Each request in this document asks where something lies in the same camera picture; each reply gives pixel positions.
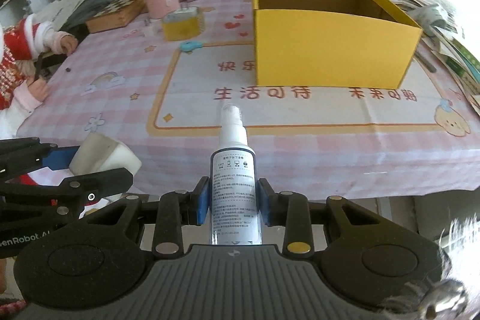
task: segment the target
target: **chessboard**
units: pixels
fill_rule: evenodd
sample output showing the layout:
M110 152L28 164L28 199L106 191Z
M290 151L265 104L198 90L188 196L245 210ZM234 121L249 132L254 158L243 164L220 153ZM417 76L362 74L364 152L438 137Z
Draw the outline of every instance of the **chessboard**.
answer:
M90 18L86 25L90 33L123 28L139 15L144 7L144 0L114 0Z

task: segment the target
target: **teal object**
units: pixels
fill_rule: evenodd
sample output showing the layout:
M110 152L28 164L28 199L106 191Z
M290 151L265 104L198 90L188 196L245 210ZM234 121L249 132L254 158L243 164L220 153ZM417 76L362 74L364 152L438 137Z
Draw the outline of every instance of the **teal object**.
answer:
M182 52L191 52L194 49L201 48L202 46L203 44L198 41L186 41L180 44L180 50Z

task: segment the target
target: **open cardboard box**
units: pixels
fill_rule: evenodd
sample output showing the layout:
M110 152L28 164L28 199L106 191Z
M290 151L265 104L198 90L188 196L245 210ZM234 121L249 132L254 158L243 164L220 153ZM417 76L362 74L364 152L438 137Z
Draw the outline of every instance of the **open cardboard box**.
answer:
M259 86L398 88L422 29L389 0L252 0Z

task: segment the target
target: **spray bottle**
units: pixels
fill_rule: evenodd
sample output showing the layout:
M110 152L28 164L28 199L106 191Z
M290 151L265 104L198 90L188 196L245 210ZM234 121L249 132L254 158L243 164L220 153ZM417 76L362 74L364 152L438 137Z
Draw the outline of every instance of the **spray bottle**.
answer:
M240 109L222 109L220 148L210 159L211 227L214 245L262 243L255 193L255 153L248 146Z

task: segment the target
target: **spray bottle cap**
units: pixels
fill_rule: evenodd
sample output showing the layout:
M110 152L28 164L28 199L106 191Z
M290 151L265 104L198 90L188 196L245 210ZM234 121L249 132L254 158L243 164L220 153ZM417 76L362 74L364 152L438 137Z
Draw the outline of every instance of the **spray bottle cap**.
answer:
M240 109L233 104L222 109L220 129L220 148L230 148L240 145L248 146L247 131L243 127Z

